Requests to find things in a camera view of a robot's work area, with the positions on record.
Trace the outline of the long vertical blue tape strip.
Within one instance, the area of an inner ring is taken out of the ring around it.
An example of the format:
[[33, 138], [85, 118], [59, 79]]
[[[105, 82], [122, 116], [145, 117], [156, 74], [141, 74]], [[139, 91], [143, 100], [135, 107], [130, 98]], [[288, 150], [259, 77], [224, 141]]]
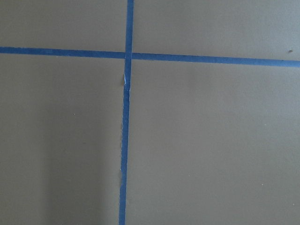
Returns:
[[124, 89], [122, 112], [122, 137], [120, 158], [120, 198], [119, 198], [119, 225], [126, 223], [127, 200], [127, 169], [128, 169], [128, 136], [129, 136], [129, 111], [130, 111], [130, 87], [132, 67], [132, 43], [133, 43], [134, 1], [127, 1], [127, 20], [124, 57]]

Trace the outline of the brown paper table cover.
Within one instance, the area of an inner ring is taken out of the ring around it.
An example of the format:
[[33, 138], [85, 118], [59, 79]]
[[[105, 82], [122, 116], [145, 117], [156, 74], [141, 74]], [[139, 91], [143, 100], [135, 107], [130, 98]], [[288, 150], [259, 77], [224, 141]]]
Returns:
[[[3, 0], [0, 47], [125, 52], [127, 0]], [[300, 61], [297, 0], [134, 0], [132, 53]], [[0, 222], [119, 225], [124, 59], [0, 53]], [[125, 225], [297, 225], [300, 68], [133, 60]]]

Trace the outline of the long horizontal blue tape strip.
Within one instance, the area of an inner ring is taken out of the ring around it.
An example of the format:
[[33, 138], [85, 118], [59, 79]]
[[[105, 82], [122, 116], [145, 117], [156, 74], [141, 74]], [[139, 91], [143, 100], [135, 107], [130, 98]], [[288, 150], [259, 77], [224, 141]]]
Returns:
[[289, 68], [300, 67], [300, 62], [298, 60], [272, 60], [272, 59], [255, 59], [255, 58], [193, 56], [193, 55], [135, 53], [135, 52], [131, 54], [127, 54], [125, 52], [7, 47], [7, 46], [2, 46], [0, 48], [0, 52], [7, 53], [7, 54], [109, 58], [109, 59], [125, 59], [126, 56], [130, 55], [131, 59], [133, 60], [199, 62], [199, 63], [216, 63], [216, 64], [289, 67]]

